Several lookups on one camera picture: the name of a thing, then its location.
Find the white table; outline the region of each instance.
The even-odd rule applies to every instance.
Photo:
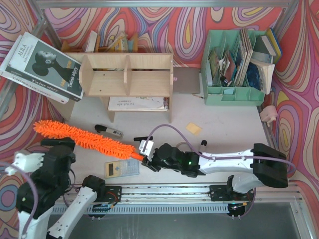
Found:
[[[102,124],[118,129],[124,133],[121,142],[134,145],[134,137],[148,136],[159,124],[168,123],[166,114],[158,113],[117,113],[114,123],[108,120],[99,98],[84,97],[75,104],[68,124],[95,132],[94,125]],[[186,130],[188,123],[193,122],[203,130],[195,136]],[[172,124],[197,148],[203,139],[207,140],[207,152],[223,153],[252,148],[254,143],[267,144],[266,136],[256,107],[212,107],[206,106],[204,100],[192,95],[173,95]],[[171,128],[162,127],[154,133],[156,147],[163,143],[176,146],[183,139]],[[186,145],[181,150],[188,150]],[[76,173],[76,183],[82,183],[90,174],[104,178],[106,162],[116,161],[93,150],[75,148],[76,162],[72,169]],[[137,176],[107,179],[109,184],[154,184],[154,183],[205,183],[226,182],[230,173],[214,173],[197,178],[188,178],[169,169],[153,172],[140,165]]]

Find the gray floor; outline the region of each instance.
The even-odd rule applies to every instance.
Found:
[[[59,217],[51,216],[49,225]],[[69,239],[299,239],[288,203],[256,203],[240,221],[219,214],[82,218]]]

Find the calculator screen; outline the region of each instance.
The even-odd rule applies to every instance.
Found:
[[[113,176],[113,163],[109,164],[109,176]]]

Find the psychedelic patterned backdrop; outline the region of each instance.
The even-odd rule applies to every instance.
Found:
[[[318,1],[301,1],[291,26],[280,35],[284,56],[277,65],[274,102],[279,118],[274,128],[280,149],[298,165],[293,179],[303,187],[312,216],[319,222],[318,186]],[[0,0],[1,56],[20,33],[31,31],[35,20],[25,0]],[[139,34],[140,52],[172,52],[175,65],[199,67],[209,29],[238,29],[247,26],[265,30],[273,26],[280,8],[55,8],[46,14],[61,39],[80,47],[91,30],[108,45],[121,32]],[[22,19],[28,19],[25,25]],[[0,122],[0,160],[11,161],[15,151],[42,151],[41,137],[32,131],[39,119],[61,120],[48,101],[18,87]],[[0,239],[17,237],[15,193],[20,176],[0,178]]]
[[[294,14],[279,35],[284,54],[266,104],[277,107],[273,131],[297,166],[291,179],[303,189],[319,235],[319,0],[300,0]]]

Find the calculator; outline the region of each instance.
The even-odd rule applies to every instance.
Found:
[[[139,175],[139,162],[136,159],[119,160],[105,164],[105,178]]]

